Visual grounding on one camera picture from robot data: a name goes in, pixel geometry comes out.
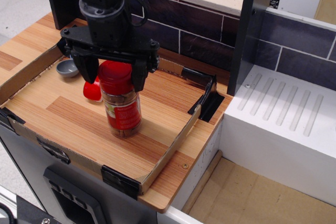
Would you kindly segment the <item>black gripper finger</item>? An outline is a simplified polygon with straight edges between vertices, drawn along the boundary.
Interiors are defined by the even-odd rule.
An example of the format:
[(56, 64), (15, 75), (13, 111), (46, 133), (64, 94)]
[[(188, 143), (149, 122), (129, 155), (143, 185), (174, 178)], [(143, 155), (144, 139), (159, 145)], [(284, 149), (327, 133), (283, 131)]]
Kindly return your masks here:
[(74, 63), (88, 83), (94, 83), (98, 75), (99, 60), (93, 56), (73, 55)]
[(142, 91), (144, 89), (145, 80), (149, 71), (150, 68), (148, 67), (147, 60), (137, 59), (135, 63), (132, 64), (131, 78), (135, 91)]

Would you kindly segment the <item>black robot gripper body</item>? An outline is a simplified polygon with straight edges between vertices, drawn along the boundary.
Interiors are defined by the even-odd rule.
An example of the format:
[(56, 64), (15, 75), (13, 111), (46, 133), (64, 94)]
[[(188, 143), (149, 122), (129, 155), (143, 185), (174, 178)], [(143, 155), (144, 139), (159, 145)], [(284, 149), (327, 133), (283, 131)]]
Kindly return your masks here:
[(65, 28), (60, 33), (72, 57), (93, 56), (129, 64), (140, 59), (148, 61), (149, 72), (158, 68), (159, 43), (143, 35), (132, 24), (126, 0), (110, 8), (92, 6), (80, 0), (79, 7), (87, 26)]

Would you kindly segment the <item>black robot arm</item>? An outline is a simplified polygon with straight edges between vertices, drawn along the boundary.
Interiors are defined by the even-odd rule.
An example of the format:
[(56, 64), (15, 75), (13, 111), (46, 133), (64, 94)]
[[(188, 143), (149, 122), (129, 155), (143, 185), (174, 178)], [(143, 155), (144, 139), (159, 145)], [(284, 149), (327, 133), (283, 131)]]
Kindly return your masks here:
[[(143, 0), (136, 0), (144, 5)], [(160, 44), (144, 35), (132, 22), (129, 0), (79, 0), (87, 26), (66, 28), (61, 36), (82, 77), (93, 83), (99, 59), (131, 64), (131, 80), (136, 92), (143, 90), (148, 73), (159, 65)]]

